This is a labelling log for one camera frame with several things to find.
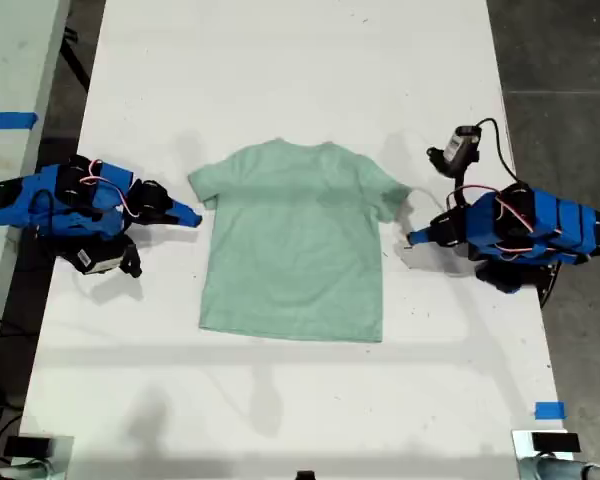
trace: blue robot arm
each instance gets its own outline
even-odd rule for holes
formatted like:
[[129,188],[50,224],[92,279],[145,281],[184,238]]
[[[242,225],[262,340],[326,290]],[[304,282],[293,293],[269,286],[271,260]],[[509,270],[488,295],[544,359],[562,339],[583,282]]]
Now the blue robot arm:
[[[93,273],[124,255],[137,257],[124,235],[132,223],[197,227],[202,221],[157,182],[133,180],[128,170],[74,155],[66,164],[0,182],[0,225],[35,228],[78,270]],[[126,263],[139,265],[139,257]],[[134,276],[140,274],[134,270]]]
[[[480,125],[489,121],[496,129],[500,160],[516,182],[502,191],[483,187],[491,191],[469,205],[464,174],[479,159]],[[486,261],[477,268],[479,279],[506,293],[535,285],[543,302],[562,263],[577,265],[600,255],[600,212],[521,182],[502,159],[495,120],[458,127],[444,150],[432,147],[427,153],[440,173],[455,180],[456,206],[411,232],[407,239],[412,245],[468,244],[470,259]]]

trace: gray floor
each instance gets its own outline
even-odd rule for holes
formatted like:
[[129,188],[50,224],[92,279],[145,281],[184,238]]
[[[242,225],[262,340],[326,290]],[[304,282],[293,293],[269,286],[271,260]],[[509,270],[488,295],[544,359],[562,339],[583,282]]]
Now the gray floor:
[[[69,25],[80,33],[76,52],[89,69],[103,4],[73,0]],[[600,0],[488,4],[520,176],[600,209]],[[84,92],[59,60],[42,160],[75,150],[84,102]],[[27,327],[38,327],[47,285],[44,271],[17,274],[9,317],[24,315]],[[18,299],[25,291],[31,298],[32,289],[37,302],[23,312]],[[558,393],[568,409],[567,427],[581,435],[583,458],[600,463],[600,258],[563,268],[544,320]],[[35,344],[20,342],[32,358]],[[12,396],[21,396],[31,365],[14,362],[13,351],[14,345],[2,347],[0,377]]]

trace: white table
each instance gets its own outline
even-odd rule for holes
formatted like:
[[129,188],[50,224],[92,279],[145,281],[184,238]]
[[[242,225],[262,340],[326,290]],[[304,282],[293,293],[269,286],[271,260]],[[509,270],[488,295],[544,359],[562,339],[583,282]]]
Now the white table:
[[[0,0],[0,112],[36,112],[29,130],[0,130],[0,181],[33,173],[68,0]],[[0,317],[19,232],[0,228]]]
[[[109,0],[79,150],[193,204],[207,162],[332,140],[417,187],[420,227],[452,188],[426,148],[485,116],[505,125],[483,0]],[[481,150],[467,182],[505,186],[492,131]],[[71,480],[512,479],[511,429],[560,428],[533,418],[556,399],[533,290],[383,226],[382,344],[203,332],[212,226],[132,231],[139,280],[56,263],[21,431],[73,437]]]

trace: shirt sleeve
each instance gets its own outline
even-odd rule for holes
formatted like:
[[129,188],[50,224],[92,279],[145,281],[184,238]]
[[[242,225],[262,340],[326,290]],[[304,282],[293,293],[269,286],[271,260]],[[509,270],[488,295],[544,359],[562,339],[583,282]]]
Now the shirt sleeve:
[[358,178],[365,201],[374,209],[378,221],[393,222],[411,189],[387,175],[373,160],[360,155]]
[[211,165],[205,165],[189,174],[189,183],[194,193],[205,208],[213,210],[218,202],[218,195],[229,191],[238,181],[238,168],[240,152],[229,158]]

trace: red wire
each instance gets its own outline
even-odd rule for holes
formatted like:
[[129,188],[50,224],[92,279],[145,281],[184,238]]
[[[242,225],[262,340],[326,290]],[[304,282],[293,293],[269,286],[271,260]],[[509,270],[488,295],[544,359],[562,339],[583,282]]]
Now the red wire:
[[129,215],[131,215],[133,218],[138,218],[140,215],[137,213],[133,213],[131,210],[129,210],[129,205],[127,205],[127,199],[125,198],[124,194],[122,193],[122,190],[120,190],[115,183],[113,183],[110,180],[107,180],[104,177],[99,177],[99,176],[93,174],[92,168],[98,163],[102,163],[102,160],[91,160],[91,163],[89,164],[89,176],[81,178],[80,183],[88,183],[88,182],[91,182],[94,180],[100,180],[101,182],[105,182],[105,183],[108,183],[109,185],[113,186],[113,188],[115,188],[118,191],[118,195],[120,195],[120,200],[122,201],[122,205],[123,205],[124,209],[127,211],[127,213]]
[[[479,185],[479,184],[462,185],[461,187],[456,188],[449,195],[447,195],[447,210],[449,210],[451,208],[451,202],[449,201],[449,199],[451,198],[451,195],[453,195],[456,192],[459,192],[460,190],[464,190],[465,188],[483,188],[485,190],[490,190],[492,192],[496,192],[498,195],[500,195],[500,193],[501,193],[500,190],[493,188],[493,187],[489,187],[487,185]],[[502,208],[506,208],[507,210],[509,210],[511,212],[511,214],[514,217],[516,217],[518,220],[520,220],[520,223],[522,223],[525,226],[525,228],[527,230],[529,230],[529,232],[533,232],[533,227],[531,226],[531,224],[529,222],[527,222],[525,220],[525,218],[522,216],[522,214],[520,212],[518,212],[511,205],[509,205],[504,200],[499,198],[497,195],[496,195],[496,201],[501,205]]]

